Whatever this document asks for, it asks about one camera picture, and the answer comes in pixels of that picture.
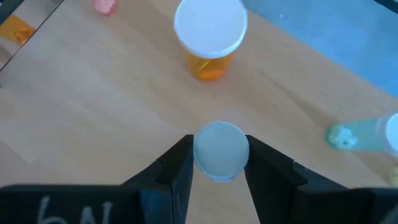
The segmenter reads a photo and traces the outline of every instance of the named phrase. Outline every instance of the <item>white cap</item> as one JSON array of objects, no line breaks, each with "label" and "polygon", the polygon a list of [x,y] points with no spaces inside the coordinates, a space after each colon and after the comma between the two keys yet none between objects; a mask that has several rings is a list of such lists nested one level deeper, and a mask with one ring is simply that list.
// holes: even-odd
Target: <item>white cap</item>
[{"label": "white cap", "polygon": [[193,139],[193,159],[212,181],[230,182],[248,162],[248,139],[233,124],[208,124]]},{"label": "white cap", "polygon": [[241,44],[248,13],[240,0],[183,0],[174,17],[182,45],[201,58],[220,58]]},{"label": "white cap", "polygon": [[390,149],[398,152],[398,113],[392,115],[387,121],[386,139]]}]

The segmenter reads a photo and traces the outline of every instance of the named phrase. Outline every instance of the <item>ridged white cap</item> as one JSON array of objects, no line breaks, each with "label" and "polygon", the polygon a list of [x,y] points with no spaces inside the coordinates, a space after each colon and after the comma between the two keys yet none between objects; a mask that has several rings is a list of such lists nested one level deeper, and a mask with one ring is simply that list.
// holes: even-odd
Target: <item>ridged white cap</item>
[{"label": "ridged white cap", "polygon": [[241,44],[248,13],[240,0],[183,0],[174,17],[182,45],[201,58],[221,58]]},{"label": "ridged white cap", "polygon": [[390,149],[398,152],[398,113],[391,116],[387,121],[386,139]]},{"label": "ridged white cap", "polygon": [[248,162],[248,139],[233,124],[224,121],[208,124],[193,139],[193,158],[212,181],[230,182]]}]

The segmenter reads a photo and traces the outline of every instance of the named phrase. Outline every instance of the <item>orange object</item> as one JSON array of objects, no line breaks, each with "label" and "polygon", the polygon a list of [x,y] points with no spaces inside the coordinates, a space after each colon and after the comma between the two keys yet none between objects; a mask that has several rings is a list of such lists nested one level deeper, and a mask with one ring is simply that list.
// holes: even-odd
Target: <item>orange object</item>
[{"label": "orange object", "polygon": [[102,15],[109,16],[116,12],[118,0],[91,0],[94,8]]},{"label": "orange object", "polygon": [[23,45],[33,35],[35,29],[17,16],[11,15],[0,26],[0,36]]},{"label": "orange object", "polygon": [[182,0],[174,15],[189,72],[204,81],[226,74],[247,27],[248,13],[240,0]]},{"label": "orange object", "polygon": [[215,81],[225,74],[231,59],[232,54],[221,58],[206,59],[188,53],[188,67],[195,78],[203,81]]}]

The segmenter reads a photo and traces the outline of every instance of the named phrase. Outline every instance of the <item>orange pill bottle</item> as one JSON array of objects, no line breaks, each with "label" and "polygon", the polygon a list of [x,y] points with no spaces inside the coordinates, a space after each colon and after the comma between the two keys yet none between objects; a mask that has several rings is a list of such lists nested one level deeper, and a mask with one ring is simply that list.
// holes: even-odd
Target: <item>orange pill bottle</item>
[{"label": "orange pill bottle", "polygon": [[240,0],[183,0],[174,17],[175,33],[187,50],[187,67],[204,81],[226,73],[247,27]]}]

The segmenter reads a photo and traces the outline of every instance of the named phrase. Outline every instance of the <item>blue surface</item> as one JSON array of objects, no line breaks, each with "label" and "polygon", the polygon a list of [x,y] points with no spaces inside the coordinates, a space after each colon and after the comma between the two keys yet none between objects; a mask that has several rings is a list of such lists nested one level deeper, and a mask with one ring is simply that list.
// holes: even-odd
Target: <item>blue surface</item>
[{"label": "blue surface", "polygon": [[398,14],[372,0],[243,0],[246,8],[398,96]]}]

